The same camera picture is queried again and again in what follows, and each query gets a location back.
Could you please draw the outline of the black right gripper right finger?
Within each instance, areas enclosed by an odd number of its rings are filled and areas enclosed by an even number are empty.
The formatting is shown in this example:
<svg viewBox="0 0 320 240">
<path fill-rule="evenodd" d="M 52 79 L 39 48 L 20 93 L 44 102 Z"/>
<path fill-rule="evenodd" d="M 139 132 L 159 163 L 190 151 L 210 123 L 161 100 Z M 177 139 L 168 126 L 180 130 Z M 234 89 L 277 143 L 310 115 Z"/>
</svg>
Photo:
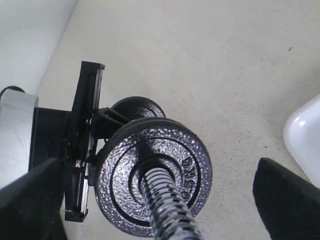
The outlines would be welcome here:
<svg viewBox="0 0 320 240">
<path fill-rule="evenodd" d="M 276 161 L 262 157 L 252 194 L 272 240 L 320 238 L 320 190 Z"/>
</svg>

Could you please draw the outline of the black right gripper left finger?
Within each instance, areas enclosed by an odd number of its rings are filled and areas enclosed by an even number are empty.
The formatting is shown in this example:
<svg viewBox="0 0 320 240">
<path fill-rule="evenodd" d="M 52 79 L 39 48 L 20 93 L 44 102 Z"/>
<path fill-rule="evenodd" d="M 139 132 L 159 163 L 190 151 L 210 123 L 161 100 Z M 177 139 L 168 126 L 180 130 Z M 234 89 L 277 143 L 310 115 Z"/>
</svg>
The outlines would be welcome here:
<svg viewBox="0 0 320 240">
<path fill-rule="evenodd" d="M 2 240 L 65 240 L 64 164 L 50 158 L 0 191 Z"/>
</svg>

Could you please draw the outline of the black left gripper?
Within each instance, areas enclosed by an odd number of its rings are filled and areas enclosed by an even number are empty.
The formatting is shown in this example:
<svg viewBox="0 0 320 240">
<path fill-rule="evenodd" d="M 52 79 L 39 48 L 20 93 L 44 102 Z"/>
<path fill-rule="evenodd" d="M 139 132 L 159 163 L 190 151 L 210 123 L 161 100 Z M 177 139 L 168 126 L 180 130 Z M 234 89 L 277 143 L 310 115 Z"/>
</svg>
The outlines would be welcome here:
<svg viewBox="0 0 320 240">
<path fill-rule="evenodd" d="M 101 63 L 82 61 L 72 109 L 35 107 L 29 151 L 29 170 L 51 157 L 64 162 L 63 193 L 65 220 L 83 222 L 88 214 L 89 186 L 94 187 L 110 153 L 103 147 L 91 158 L 97 140 L 110 139 L 132 121 L 110 107 L 98 108 Z"/>
</svg>

